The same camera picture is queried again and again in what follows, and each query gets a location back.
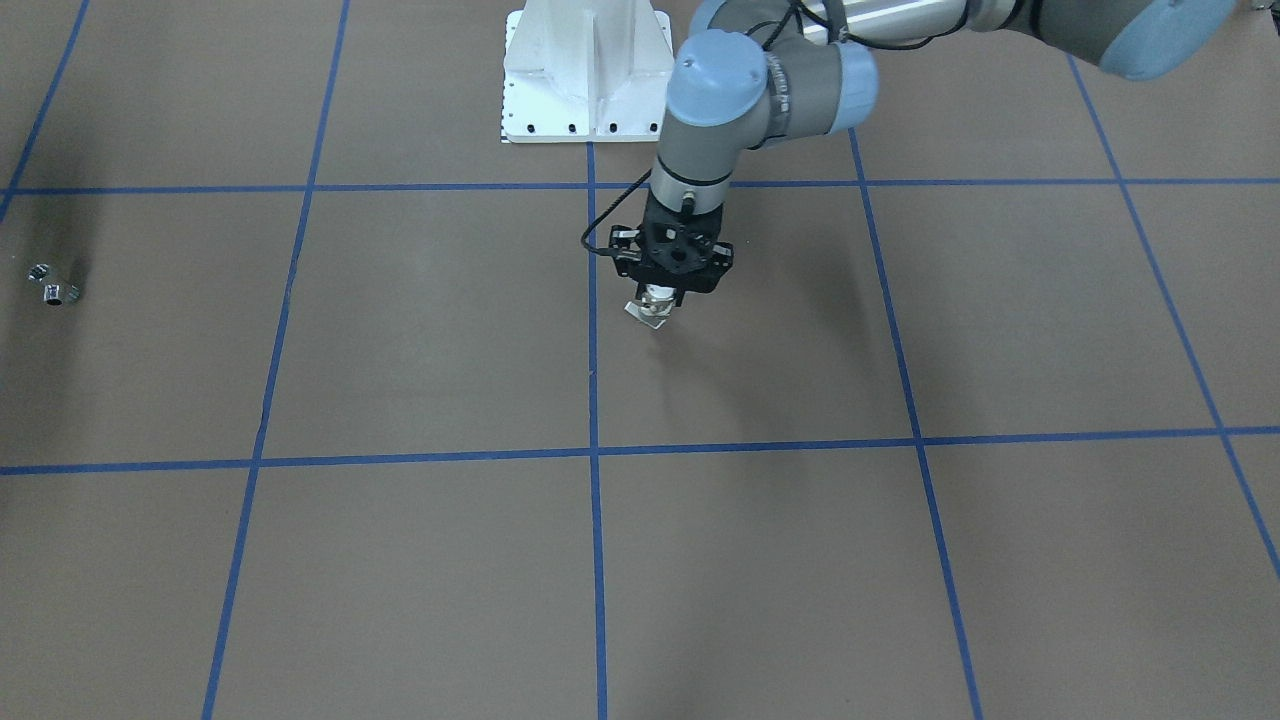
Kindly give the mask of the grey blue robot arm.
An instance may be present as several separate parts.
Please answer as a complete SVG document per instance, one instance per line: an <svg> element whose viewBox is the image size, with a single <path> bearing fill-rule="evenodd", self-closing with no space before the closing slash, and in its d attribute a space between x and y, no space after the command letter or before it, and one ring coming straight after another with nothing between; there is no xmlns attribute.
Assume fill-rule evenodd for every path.
<svg viewBox="0 0 1280 720"><path fill-rule="evenodd" d="M874 51L1010 29L1129 81L1201 50L1231 1L704 1L675 54L644 214L595 255L636 284L627 313L657 328L733 265L724 202L748 151L861 124L879 94Z"/></svg>

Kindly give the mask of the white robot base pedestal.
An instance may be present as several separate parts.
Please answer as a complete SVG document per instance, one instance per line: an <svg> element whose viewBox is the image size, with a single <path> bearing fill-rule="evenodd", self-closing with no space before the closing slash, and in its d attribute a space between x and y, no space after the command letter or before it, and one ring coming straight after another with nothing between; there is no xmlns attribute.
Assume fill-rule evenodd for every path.
<svg viewBox="0 0 1280 720"><path fill-rule="evenodd" d="M649 1L526 1L504 20L500 140L650 143L675 65Z"/></svg>

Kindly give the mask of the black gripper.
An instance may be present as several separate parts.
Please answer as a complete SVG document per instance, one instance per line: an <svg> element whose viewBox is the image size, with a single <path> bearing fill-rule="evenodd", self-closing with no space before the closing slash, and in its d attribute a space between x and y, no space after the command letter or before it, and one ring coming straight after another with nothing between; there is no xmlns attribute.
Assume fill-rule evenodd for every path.
<svg viewBox="0 0 1280 720"><path fill-rule="evenodd" d="M692 214L648 197L640 225L612 225L614 269L636 282L631 304L648 304L648 284L671 288L671 310L687 292L713 292L735 260L733 245L721 240L723 215L722 206Z"/></svg>

